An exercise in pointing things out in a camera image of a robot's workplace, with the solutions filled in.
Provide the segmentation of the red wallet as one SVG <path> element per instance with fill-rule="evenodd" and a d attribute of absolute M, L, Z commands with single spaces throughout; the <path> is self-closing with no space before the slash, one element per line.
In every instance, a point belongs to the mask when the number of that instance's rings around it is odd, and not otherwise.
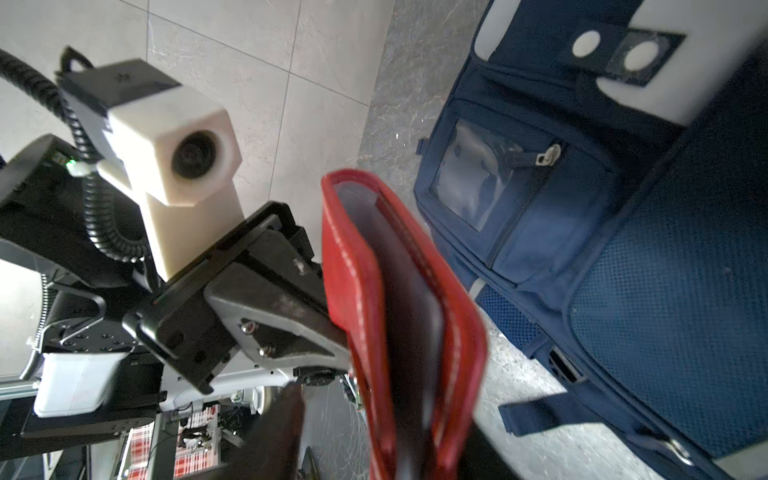
<path fill-rule="evenodd" d="M 322 191 L 323 281 L 346 334 L 374 479 L 454 479 L 488 357 L 474 302 L 376 175 L 342 169 Z"/>

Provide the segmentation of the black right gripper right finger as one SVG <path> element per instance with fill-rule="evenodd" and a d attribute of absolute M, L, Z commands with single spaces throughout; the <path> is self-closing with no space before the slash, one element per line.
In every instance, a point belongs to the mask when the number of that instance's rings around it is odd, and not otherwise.
<path fill-rule="evenodd" d="M 458 463 L 459 480 L 519 480 L 483 431 L 472 423 Z"/>

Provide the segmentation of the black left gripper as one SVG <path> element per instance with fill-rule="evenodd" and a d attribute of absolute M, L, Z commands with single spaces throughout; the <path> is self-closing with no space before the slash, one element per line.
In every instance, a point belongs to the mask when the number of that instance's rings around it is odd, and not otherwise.
<path fill-rule="evenodd" d="M 129 310 L 123 326 L 203 394 L 238 353 L 266 373 L 331 381 L 351 357 L 312 252 L 290 207 L 269 201 Z"/>

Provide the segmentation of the navy blue student backpack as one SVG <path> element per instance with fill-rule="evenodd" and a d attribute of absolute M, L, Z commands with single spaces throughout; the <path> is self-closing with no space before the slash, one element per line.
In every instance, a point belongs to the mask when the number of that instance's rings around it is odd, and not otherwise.
<path fill-rule="evenodd" d="M 439 251 L 563 387 L 508 433 L 766 477 L 765 2 L 493 1 L 418 154 Z"/>

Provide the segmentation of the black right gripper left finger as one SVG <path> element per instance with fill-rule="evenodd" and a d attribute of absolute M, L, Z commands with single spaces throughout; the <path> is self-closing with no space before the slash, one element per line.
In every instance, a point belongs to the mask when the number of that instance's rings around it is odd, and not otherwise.
<path fill-rule="evenodd" d="M 185 479 L 295 479 L 304 416 L 302 387 L 290 383 L 232 454 L 230 462 Z"/>

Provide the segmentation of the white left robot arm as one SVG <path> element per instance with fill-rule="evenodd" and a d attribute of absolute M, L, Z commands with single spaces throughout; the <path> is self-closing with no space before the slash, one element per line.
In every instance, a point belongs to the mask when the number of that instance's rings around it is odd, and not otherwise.
<path fill-rule="evenodd" d="M 236 393 L 325 385 L 350 365 L 321 268 L 289 207 L 268 202 L 180 277 L 100 252 L 86 229 L 128 205 L 73 178 L 72 147 L 45 135 L 1 170 L 1 257 L 37 272 L 43 307 L 26 377 L 1 404 L 5 460 L 113 439 Z"/>

